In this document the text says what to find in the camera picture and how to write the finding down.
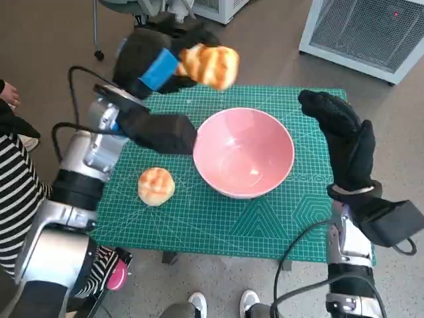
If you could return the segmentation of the right robot hand black glove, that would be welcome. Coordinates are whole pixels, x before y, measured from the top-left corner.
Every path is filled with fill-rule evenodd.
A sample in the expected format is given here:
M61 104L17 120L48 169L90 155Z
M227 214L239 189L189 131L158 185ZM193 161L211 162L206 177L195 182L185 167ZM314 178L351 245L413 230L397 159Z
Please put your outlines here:
M348 102L324 91L304 89L298 101L325 136L334 184L347 192L371 188L376 146L371 121L362 121Z

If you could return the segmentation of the left robot hand blue tape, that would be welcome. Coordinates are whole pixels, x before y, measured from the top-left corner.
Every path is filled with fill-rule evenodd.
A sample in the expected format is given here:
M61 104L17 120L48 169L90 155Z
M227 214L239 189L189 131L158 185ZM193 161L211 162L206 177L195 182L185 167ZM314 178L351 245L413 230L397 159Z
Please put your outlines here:
M155 19L148 27L138 28L128 36L113 70L113 82L141 100L154 91L176 93L195 86L194 80L176 74L180 53L197 44L220 45L202 21L180 31L173 13L162 13Z

